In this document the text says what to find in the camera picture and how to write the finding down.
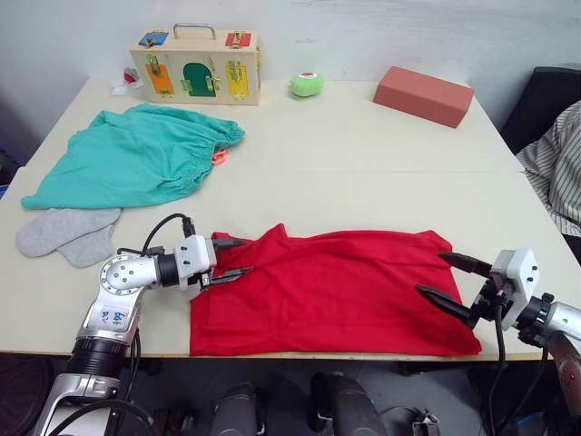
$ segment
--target yellow panel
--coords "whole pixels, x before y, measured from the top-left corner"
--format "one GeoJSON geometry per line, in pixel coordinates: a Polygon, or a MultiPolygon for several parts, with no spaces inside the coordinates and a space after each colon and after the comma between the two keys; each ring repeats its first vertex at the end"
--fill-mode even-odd
{"type": "Polygon", "coordinates": [[[152,79],[153,88],[157,94],[167,95],[167,94],[175,94],[173,91],[172,80],[170,79],[170,75],[167,72],[166,65],[157,65],[158,73],[155,74],[153,72],[153,65],[147,64],[147,73],[149,73],[149,77],[152,79]]]}
{"type": "Polygon", "coordinates": [[[244,65],[240,65],[240,62],[229,62],[226,65],[226,77],[228,77],[228,90],[234,100],[241,101],[248,98],[248,76],[244,65]]]}

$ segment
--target white wall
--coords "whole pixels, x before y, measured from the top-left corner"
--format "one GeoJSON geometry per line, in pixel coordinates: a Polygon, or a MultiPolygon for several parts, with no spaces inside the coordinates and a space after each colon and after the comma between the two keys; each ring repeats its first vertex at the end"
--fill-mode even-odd
{"type": "Polygon", "coordinates": [[[581,63],[581,0],[3,0],[0,108],[43,138],[88,75],[119,77],[143,29],[261,32],[263,76],[465,80],[497,125],[537,65],[581,63]]]}

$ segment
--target wooden toy box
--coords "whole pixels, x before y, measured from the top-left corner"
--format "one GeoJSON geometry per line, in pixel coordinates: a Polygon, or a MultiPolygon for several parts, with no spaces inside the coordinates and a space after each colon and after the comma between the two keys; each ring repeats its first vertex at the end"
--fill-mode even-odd
{"type": "Polygon", "coordinates": [[[258,104],[256,32],[175,25],[143,32],[131,54],[152,102],[258,104]]]}

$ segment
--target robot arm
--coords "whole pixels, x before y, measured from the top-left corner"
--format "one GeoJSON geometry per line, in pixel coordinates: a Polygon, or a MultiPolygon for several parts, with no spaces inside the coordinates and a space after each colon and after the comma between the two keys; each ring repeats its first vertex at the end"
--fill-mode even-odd
{"type": "MultiPolygon", "coordinates": [[[[188,234],[193,232],[193,226],[186,226],[189,218],[183,220],[186,237],[173,247],[173,253],[165,253],[162,247],[140,254],[120,253],[102,266],[97,297],[77,333],[72,356],[64,372],[56,378],[44,404],[34,436],[49,434],[63,419],[78,410],[79,405],[115,398],[146,290],[174,285],[184,290],[196,282],[204,290],[215,283],[236,280],[251,269],[241,268],[215,277],[215,251],[245,242],[212,240],[188,234]]],[[[79,429],[87,435],[105,434],[110,412],[107,409],[86,415],[82,423],[78,422],[82,425],[79,429]]],[[[67,434],[75,434],[73,425],[67,428],[67,434]]]]}
{"type": "Polygon", "coordinates": [[[501,306],[502,329],[516,328],[522,342],[547,348],[555,360],[569,410],[581,416],[581,311],[553,302],[549,293],[541,298],[533,296],[540,275],[532,251],[503,250],[492,265],[458,253],[441,253],[440,257],[487,279],[472,306],[465,307],[428,286],[416,285],[416,289],[471,329],[480,318],[493,321],[496,308],[501,306]]]}

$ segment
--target green door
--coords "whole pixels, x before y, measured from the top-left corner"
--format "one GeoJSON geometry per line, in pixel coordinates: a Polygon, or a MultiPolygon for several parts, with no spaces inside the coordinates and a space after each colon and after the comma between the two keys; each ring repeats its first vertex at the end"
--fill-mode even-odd
{"type": "Polygon", "coordinates": [[[183,68],[183,78],[190,82],[189,92],[192,97],[215,97],[216,92],[208,89],[206,77],[212,78],[212,73],[203,64],[186,64],[183,68]]]}

